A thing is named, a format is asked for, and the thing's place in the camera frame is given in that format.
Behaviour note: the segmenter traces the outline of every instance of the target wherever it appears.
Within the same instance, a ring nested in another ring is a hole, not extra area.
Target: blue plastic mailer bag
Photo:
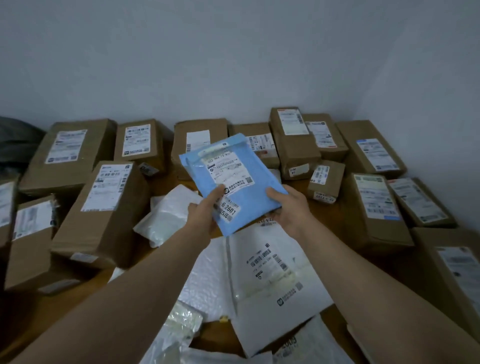
[[[180,161],[203,197],[217,185],[225,185],[225,195],[214,211],[214,219],[224,236],[281,206],[266,195],[267,187],[287,193],[252,151],[243,134],[182,154]]]

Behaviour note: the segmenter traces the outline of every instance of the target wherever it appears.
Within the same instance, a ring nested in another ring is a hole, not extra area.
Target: pile of packages
[[[171,162],[201,196],[225,185],[213,215],[223,236],[200,254],[143,364],[244,361],[188,348],[216,320],[232,322],[252,363],[350,362],[318,315],[333,303],[328,292],[299,244],[264,217],[280,207],[266,187],[286,193],[281,181],[292,180],[308,180],[309,199],[340,204],[346,244],[480,340],[479,236],[418,178],[402,177],[406,166],[369,120],[335,123],[288,107],[255,124],[182,121]],[[115,268],[115,278],[132,264],[136,234],[159,247],[202,200],[181,184],[152,197],[148,180],[161,183],[165,172],[155,120],[54,124],[25,175],[0,182],[5,290],[56,294],[92,268]],[[310,318],[295,343],[256,355]]]

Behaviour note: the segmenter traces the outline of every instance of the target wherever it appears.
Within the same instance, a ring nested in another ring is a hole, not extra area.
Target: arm
[[[138,363],[210,243],[213,204],[223,188],[198,206],[190,204],[183,228],[55,323],[12,364]]]
[[[298,241],[342,315],[377,364],[473,363],[480,345],[442,312],[351,250],[309,211],[305,196],[267,189],[271,214]]]

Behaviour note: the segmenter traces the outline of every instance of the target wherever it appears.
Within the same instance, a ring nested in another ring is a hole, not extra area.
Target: hand
[[[266,189],[268,197],[282,204],[281,208],[267,216],[278,222],[290,237],[298,240],[301,239],[308,220],[314,217],[308,208],[307,198],[302,193],[286,184],[283,187],[288,194],[280,193],[272,187]]]
[[[212,219],[213,205],[224,194],[225,186],[219,185],[204,198],[198,205],[188,205],[188,217],[185,228],[195,234],[199,243],[204,243],[206,248],[210,243],[210,234],[215,229],[216,223]]]

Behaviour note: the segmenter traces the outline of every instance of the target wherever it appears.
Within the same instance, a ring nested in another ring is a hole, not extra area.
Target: wooden surface
[[[169,166],[168,170],[167,175],[150,180],[153,196],[165,195],[179,183],[184,184],[192,190],[196,190],[195,184],[192,181],[178,181],[172,172],[171,166]],[[305,193],[308,180],[292,181],[289,182],[289,184]],[[322,223],[328,226],[337,236],[340,238],[343,237],[342,214],[338,204],[325,205],[309,200],[309,206],[312,213]],[[217,228],[214,237],[220,235],[220,230]],[[148,241],[139,236],[133,261],[138,262],[151,251],[152,249],[149,247]],[[40,296],[33,293],[7,294],[0,306],[0,310],[3,311],[0,323],[0,362],[8,362],[9,359],[17,355],[68,311],[90,294],[106,285],[112,272],[112,269],[101,271],[92,280],[52,297]],[[325,309],[322,312],[322,318],[337,342],[344,348],[354,362],[366,363],[360,349],[347,333],[345,320],[336,306],[333,305]],[[267,349],[275,352],[289,337],[298,331],[298,329],[299,328],[296,328],[292,332],[284,335],[281,339],[269,345]],[[243,356],[240,342],[229,322],[203,324],[200,335],[193,340],[191,346],[207,351],[229,352]]]

